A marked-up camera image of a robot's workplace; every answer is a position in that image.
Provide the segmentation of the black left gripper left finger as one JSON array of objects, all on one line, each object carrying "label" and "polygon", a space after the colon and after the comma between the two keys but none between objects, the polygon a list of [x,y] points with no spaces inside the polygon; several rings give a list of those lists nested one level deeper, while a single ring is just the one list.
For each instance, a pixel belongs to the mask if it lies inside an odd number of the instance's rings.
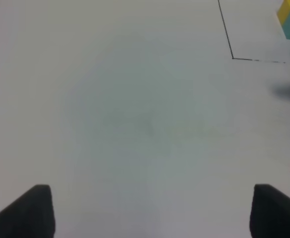
[{"label": "black left gripper left finger", "polygon": [[0,238],[53,238],[56,220],[51,188],[38,184],[0,211]]}]

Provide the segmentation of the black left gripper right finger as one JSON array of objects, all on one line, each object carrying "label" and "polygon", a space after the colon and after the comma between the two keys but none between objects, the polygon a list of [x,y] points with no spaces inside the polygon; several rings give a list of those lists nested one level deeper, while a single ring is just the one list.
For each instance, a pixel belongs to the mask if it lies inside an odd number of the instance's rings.
[{"label": "black left gripper right finger", "polygon": [[249,230],[253,238],[290,238],[290,197],[269,184],[256,184]]}]

